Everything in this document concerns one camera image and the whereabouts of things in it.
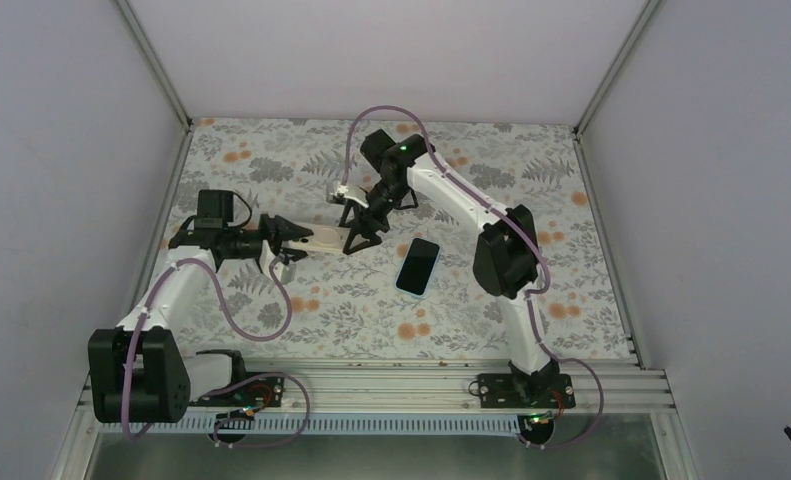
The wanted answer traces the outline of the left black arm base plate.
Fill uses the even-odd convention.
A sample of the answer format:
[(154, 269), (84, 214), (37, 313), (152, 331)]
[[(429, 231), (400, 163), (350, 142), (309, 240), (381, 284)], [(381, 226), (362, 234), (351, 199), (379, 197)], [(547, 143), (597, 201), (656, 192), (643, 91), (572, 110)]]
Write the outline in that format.
[(277, 408), (281, 406), (284, 389), (283, 377), (267, 377), (234, 386), (229, 392), (206, 394), (192, 401), (191, 405), (232, 409)]

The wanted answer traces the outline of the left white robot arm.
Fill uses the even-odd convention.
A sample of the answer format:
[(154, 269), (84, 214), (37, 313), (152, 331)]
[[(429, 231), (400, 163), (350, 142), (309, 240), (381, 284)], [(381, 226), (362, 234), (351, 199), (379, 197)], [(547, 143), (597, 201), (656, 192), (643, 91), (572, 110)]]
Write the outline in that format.
[(313, 229), (281, 216), (263, 214), (257, 228), (234, 221), (239, 194), (205, 189), (196, 212), (169, 241), (166, 263), (144, 297), (113, 328), (98, 329), (88, 341), (94, 414), (103, 423), (175, 423), (188, 405), (214, 395), (226, 405), (249, 391), (240, 353), (207, 350), (182, 354), (175, 330), (207, 286), (221, 288), (218, 270), (227, 260), (252, 260), (278, 290), (306, 252), (290, 248)]

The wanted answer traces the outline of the beige phone case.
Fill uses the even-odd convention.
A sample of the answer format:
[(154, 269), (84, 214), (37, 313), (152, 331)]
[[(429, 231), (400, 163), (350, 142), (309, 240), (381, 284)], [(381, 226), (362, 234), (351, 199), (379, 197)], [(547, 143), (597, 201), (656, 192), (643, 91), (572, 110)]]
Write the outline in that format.
[(348, 228), (315, 224), (301, 224), (313, 232), (312, 235), (300, 240), (288, 241), (289, 248), (312, 253), (341, 254), (343, 252)]

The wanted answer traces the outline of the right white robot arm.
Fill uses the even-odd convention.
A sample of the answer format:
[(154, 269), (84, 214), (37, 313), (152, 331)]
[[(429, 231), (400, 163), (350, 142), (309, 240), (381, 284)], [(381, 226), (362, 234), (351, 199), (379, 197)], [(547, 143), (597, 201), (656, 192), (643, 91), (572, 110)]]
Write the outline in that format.
[(547, 353), (538, 323), (537, 284), (548, 282), (549, 273), (531, 211), (523, 205), (508, 207), (480, 192), (418, 134), (396, 142), (377, 130), (365, 138), (361, 153), (378, 173), (378, 182), (369, 191), (344, 180), (328, 188), (329, 202), (344, 207), (339, 221), (349, 231), (344, 253), (379, 245), (390, 228), (390, 213), (413, 193), (426, 196), (474, 242), (472, 273), (501, 311), (515, 399), (536, 407), (550, 398), (559, 363)]

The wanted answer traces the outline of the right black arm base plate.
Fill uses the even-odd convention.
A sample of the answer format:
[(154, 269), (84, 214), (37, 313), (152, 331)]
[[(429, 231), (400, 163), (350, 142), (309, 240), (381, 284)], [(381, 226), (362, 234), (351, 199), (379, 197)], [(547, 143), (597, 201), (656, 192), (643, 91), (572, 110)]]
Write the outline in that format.
[(536, 386), (511, 373), (482, 373), (473, 384), (483, 409), (572, 409), (577, 404), (571, 377), (562, 373), (538, 379)]

